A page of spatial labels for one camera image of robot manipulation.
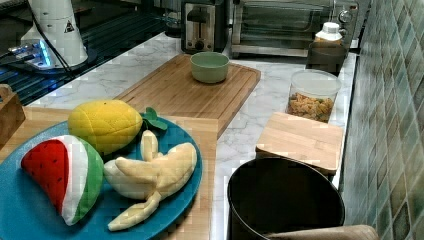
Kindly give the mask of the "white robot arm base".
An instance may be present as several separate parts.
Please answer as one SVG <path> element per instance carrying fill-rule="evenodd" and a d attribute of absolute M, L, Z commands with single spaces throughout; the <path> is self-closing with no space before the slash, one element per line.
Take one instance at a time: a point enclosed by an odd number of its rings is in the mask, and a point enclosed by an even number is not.
<path fill-rule="evenodd" d="M 32 27 L 8 49 L 19 63 L 43 74 L 77 73 L 91 61 L 71 0 L 26 0 Z"/>

